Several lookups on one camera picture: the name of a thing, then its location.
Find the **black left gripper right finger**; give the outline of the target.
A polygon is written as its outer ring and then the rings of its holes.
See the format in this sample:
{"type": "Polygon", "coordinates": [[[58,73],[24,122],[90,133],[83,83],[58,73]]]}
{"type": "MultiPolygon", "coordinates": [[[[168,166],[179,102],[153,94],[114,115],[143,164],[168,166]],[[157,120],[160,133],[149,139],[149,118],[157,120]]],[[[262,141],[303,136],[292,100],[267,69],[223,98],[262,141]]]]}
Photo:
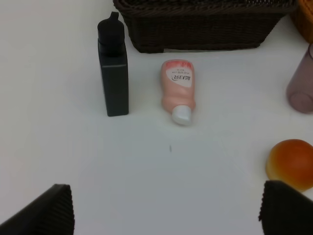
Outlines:
{"type": "Polygon", "coordinates": [[[313,201],[282,181],[268,180],[259,221],[265,235],[312,235],[313,201]]]}

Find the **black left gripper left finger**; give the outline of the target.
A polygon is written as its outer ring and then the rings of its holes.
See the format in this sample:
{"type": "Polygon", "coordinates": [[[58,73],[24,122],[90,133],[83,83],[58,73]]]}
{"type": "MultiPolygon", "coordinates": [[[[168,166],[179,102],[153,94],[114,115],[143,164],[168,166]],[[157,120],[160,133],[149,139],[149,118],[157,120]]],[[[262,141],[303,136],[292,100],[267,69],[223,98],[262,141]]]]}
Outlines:
{"type": "Polygon", "coordinates": [[[70,185],[54,184],[0,225],[2,235],[72,235],[75,217],[70,185]]]}

